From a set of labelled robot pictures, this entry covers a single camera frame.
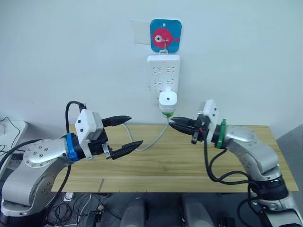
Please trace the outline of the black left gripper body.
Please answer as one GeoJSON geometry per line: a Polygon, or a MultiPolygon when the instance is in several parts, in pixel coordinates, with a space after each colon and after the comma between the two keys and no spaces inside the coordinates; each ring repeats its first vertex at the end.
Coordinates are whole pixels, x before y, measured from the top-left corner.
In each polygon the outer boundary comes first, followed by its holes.
{"type": "Polygon", "coordinates": [[[89,149],[93,156],[104,154],[106,158],[111,158],[111,148],[105,130],[100,133],[96,140],[89,143],[89,149]]]}

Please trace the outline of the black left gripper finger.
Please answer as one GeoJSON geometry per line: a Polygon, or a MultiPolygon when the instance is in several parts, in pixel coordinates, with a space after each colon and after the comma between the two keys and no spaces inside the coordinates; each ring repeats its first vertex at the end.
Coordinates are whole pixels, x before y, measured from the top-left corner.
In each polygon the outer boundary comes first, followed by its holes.
{"type": "Polygon", "coordinates": [[[116,160],[123,156],[126,156],[136,150],[141,144],[143,140],[134,141],[128,144],[123,145],[120,149],[111,152],[111,158],[116,160]]]}
{"type": "Polygon", "coordinates": [[[104,118],[101,121],[104,127],[108,127],[108,126],[114,127],[117,125],[124,124],[125,122],[131,119],[132,117],[130,116],[120,115],[120,116],[112,116],[112,117],[104,118]]]}

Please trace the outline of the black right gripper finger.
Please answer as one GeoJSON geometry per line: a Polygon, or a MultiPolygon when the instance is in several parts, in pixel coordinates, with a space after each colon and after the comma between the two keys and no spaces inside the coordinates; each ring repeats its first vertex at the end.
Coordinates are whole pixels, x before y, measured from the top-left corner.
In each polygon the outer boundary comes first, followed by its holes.
{"type": "Polygon", "coordinates": [[[188,126],[188,125],[183,125],[177,122],[172,122],[171,123],[171,127],[183,134],[187,134],[187,135],[194,135],[195,132],[195,128],[192,126],[188,126]]]}
{"type": "Polygon", "coordinates": [[[174,123],[183,124],[183,125],[195,125],[195,120],[189,119],[186,117],[172,117],[171,120],[174,123]]]}

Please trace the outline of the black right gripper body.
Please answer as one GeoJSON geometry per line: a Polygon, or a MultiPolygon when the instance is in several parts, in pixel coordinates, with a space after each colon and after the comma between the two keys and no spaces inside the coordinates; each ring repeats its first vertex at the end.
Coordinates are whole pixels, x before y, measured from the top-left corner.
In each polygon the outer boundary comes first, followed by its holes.
{"type": "Polygon", "coordinates": [[[210,120],[208,116],[199,116],[194,123],[194,133],[191,143],[196,144],[198,141],[205,142],[209,131],[210,120]]]}

